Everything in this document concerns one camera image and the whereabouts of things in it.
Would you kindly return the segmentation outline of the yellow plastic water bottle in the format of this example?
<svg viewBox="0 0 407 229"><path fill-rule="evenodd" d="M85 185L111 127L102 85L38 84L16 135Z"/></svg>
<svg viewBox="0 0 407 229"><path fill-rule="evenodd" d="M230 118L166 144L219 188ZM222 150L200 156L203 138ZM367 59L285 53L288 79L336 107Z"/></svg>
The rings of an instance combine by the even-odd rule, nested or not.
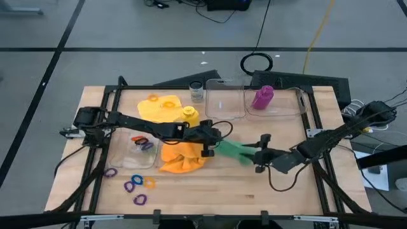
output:
<svg viewBox="0 0 407 229"><path fill-rule="evenodd" d="M198 111L192 106L186 106L183 108L181 113L181 121L189 123L190 127L199 126L199 113Z"/></svg>

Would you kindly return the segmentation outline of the pale yellow cloth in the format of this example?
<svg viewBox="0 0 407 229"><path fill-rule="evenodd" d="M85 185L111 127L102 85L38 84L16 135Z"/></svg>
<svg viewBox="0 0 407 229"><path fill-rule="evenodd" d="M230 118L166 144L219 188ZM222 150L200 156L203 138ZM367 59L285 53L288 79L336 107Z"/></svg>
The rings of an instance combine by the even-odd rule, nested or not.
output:
<svg viewBox="0 0 407 229"><path fill-rule="evenodd" d="M176 103L174 108L163 108L162 103L165 101L172 101ZM158 101L151 102L146 100L140 101L137 105L140 117L143 120L152 121L156 123L173 122L176 121L183 110L181 101L176 95L159 96Z"/></svg>

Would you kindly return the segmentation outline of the orange microfiber cloth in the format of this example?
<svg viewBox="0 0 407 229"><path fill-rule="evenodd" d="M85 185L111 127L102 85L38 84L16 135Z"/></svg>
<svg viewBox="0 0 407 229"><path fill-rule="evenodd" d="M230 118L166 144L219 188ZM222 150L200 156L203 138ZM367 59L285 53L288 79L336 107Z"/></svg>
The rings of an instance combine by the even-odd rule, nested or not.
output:
<svg viewBox="0 0 407 229"><path fill-rule="evenodd" d="M159 168L159 171L182 174L200 169L207 160L202 157L202 150L203 145L197 143L164 144L160 153L164 164Z"/></svg>

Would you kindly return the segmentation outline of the black aluminium frame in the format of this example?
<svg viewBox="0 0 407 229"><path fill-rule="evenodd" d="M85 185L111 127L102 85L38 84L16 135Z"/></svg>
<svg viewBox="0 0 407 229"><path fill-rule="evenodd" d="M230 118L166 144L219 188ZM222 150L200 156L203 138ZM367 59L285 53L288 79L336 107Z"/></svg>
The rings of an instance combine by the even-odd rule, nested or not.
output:
<svg viewBox="0 0 407 229"><path fill-rule="evenodd" d="M189 99L188 89L166 88L158 89L147 86L134 86L130 92L122 92L119 111L125 114L135 114L135 98L146 97L147 90L179 93L180 98ZM319 112L323 124L336 127L343 124L340 111L332 87L313 86ZM232 137L246 142L254 141L254 137L266 130L272 134L272 146L287 148L289 144L305 139L305 131L301 118L290 120L261 121L240 120L235 122L235 133ZM370 210L366 192L363 190L361 175L352 153L344 148L331 151L337 180L350 197L365 210ZM85 168L86 155L75 156L71 162L61 166L57 178L53 183L46 210L52 210L68 198L79 186L81 175ZM126 177L131 171L124 171L116 178L101 178L101 188L96 203L96 213L123 214L125 219L152 219L153 210L160 209L161 219L261 219L261 211L269 213L269 219L293 219L294 215L322 213L321 201L314 181L313 169L306 168L299 175L296 186L287 192L278 193L271 190L267 182L267 174L255 175L248 167L239 167L238 162L231 158L217 156L218 161L211 160L207 167L191 174L172 175L160 173L152 167L137 170L142 175L154 177L156 188L147 190L148 200L145 206L137 207L130 198L130 193L123 189ZM1 216L0 229L30 229L35 227L59 225L77 222L80 217L91 215L90 211L83 212L44 212L20 216ZM377 214L340 214L327 213L329 217L336 217L340 222L358 224L384 229L407 229L407 217L379 216Z"/></svg>

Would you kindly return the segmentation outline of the pink plastic water bottle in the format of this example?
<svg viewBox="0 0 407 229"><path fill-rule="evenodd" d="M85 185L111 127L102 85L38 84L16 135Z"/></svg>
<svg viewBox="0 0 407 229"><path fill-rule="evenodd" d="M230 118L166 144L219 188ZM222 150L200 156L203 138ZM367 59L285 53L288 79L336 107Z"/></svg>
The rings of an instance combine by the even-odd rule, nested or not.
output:
<svg viewBox="0 0 407 229"><path fill-rule="evenodd" d="M251 107L257 110L263 110L269 105L273 97L274 88L270 85L262 86L261 89L256 92Z"/></svg>

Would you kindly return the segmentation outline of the green microfiber cloth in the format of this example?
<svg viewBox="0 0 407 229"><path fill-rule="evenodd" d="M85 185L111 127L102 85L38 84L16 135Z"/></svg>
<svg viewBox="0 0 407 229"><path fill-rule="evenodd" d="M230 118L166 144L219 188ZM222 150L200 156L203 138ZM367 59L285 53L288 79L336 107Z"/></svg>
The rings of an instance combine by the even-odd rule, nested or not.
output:
<svg viewBox="0 0 407 229"><path fill-rule="evenodd" d="M243 154L254 155L256 148L243 146L240 142L225 139L215 146L214 152L215 155L236 159L241 165L250 165L252 161L244 157Z"/></svg>

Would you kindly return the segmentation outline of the black equipment box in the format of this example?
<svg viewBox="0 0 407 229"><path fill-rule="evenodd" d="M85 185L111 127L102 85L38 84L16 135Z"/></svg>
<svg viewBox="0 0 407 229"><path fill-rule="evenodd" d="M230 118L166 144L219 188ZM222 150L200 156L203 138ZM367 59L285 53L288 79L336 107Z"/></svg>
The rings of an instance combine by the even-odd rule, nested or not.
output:
<svg viewBox="0 0 407 229"><path fill-rule="evenodd" d="M246 11L252 0L205 0L208 11L236 10Z"/></svg>

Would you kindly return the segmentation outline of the clear glass jar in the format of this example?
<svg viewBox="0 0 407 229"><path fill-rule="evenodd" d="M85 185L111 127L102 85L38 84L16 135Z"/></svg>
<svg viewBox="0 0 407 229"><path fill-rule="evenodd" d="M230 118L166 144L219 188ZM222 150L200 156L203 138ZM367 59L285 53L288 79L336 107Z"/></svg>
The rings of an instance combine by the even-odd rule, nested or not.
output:
<svg viewBox="0 0 407 229"><path fill-rule="evenodd" d="M189 85L191 100L193 102L202 102L204 99L204 86L200 81L192 81Z"/></svg>

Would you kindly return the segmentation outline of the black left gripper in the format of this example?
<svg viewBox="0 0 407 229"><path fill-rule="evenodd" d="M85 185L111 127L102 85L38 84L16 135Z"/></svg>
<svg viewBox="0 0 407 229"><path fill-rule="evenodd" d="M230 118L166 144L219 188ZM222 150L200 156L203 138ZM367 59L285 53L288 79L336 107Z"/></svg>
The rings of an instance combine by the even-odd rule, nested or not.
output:
<svg viewBox="0 0 407 229"><path fill-rule="evenodd" d="M218 128L213 127L212 120L203 120L199 126L188 127L184 131L183 141L201 144L202 157L213 157L214 150L222 142L222 133Z"/></svg>

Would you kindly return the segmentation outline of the grey table leg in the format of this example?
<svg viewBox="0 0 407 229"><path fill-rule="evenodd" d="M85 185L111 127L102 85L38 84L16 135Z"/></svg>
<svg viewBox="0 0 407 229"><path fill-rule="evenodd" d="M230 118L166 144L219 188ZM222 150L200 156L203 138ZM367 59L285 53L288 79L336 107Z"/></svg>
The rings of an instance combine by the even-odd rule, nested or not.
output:
<svg viewBox="0 0 407 229"><path fill-rule="evenodd" d="M10 6L5 0L0 0L0 13L33 13L43 15L40 8L24 8Z"/></svg>

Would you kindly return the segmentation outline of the silver aluminium rail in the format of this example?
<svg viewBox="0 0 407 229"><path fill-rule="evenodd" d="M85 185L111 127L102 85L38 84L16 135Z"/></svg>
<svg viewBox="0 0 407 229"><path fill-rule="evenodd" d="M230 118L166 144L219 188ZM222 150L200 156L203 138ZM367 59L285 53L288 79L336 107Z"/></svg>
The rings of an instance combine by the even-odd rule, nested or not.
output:
<svg viewBox="0 0 407 229"><path fill-rule="evenodd" d="M123 214L101 214L101 215L87 215L80 217L80 221L102 221L102 220L115 220L124 219Z"/></svg>
<svg viewBox="0 0 407 229"><path fill-rule="evenodd" d="M297 221L313 221L313 222L325 222L325 223L338 223L338 218L329 216L306 216L306 215L294 215L294 220Z"/></svg>

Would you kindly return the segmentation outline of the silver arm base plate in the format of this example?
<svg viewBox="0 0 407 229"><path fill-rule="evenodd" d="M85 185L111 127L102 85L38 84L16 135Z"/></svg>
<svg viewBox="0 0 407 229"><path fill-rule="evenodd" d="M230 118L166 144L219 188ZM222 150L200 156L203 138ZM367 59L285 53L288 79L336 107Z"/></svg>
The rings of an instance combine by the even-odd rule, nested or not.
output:
<svg viewBox="0 0 407 229"><path fill-rule="evenodd" d="M307 135L307 138L313 138L323 131L324 131L324 129L321 129L321 128L308 128L308 129L306 129L305 133Z"/></svg>
<svg viewBox="0 0 407 229"><path fill-rule="evenodd" d="M77 128L63 128L59 134L67 139L82 138L85 136L84 131Z"/></svg>

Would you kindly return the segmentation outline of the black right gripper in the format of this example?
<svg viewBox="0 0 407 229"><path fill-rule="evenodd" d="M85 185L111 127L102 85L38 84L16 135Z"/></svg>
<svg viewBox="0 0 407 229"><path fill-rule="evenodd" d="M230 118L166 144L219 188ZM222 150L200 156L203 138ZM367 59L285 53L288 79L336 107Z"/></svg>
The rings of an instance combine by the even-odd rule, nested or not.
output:
<svg viewBox="0 0 407 229"><path fill-rule="evenodd" d="M253 162L256 165L255 173L262 173L267 165L270 165L272 160L279 156L287 154L287 151L281 149L268 148L268 143L271 140L270 134L262 134L260 141L251 144L243 144L245 147L261 148L255 152Z"/></svg>

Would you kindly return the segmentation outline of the clear plastic bin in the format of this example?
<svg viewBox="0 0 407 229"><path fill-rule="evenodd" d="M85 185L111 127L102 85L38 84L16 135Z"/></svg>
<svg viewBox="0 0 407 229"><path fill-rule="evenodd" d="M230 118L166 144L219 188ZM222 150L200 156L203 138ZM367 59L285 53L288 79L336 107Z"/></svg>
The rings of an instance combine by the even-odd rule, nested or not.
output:
<svg viewBox="0 0 407 229"><path fill-rule="evenodd" d="M244 82L239 79L207 80L205 115L217 120L243 118L245 116Z"/></svg>
<svg viewBox="0 0 407 229"><path fill-rule="evenodd" d="M304 91L299 88L288 88L286 90L275 90L274 96L264 109L254 109L252 102L257 90L248 89L244 91L244 107L251 116L261 118L280 118L301 116L307 112Z"/></svg>
<svg viewBox="0 0 407 229"><path fill-rule="evenodd" d="M141 151L141 145L136 145L131 140L132 137L138 135L146 137L154 146L147 151ZM151 134L127 128L117 129L111 143L113 152L109 163L112 167L123 169L151 168L155 164L160 146L158 139Z"/></svg>

